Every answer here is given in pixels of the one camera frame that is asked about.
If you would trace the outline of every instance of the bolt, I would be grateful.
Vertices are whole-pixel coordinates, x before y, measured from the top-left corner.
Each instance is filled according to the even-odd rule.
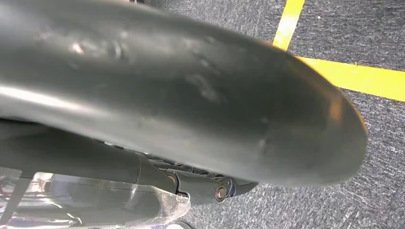
[[[226,188],[224,186],[219,186],[215,193],[215,198],[218,201],[223,201],[226,198]]]

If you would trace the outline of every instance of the yellow tape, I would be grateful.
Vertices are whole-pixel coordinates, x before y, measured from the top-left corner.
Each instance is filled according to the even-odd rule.
[[[333,85],[405,102],[405,72],[297,57]]]
[[[282,50],[288,49],[304,2],[305,0],[287,0],[283,16],[280,19],[276,36],[273,40],[274,46]]]

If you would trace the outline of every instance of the clear plastic wrap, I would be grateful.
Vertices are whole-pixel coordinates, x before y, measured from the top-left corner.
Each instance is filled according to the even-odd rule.
[[[26,178],[16,172],[0,170],[8,187],[17,187]],[[86,227],[89,229],[146,228],[167,224],[190,209],[188,198],[179,197],[153,186],[142,186],[106,180],[36,173],[12,217],[2,219],[2,226],[30,229]]]
[[[6,222],[6,218],[11,215],[4,213],[20,175],[21,171],[19,170],[0,167],[0,229],[3,229],[3,222]]]

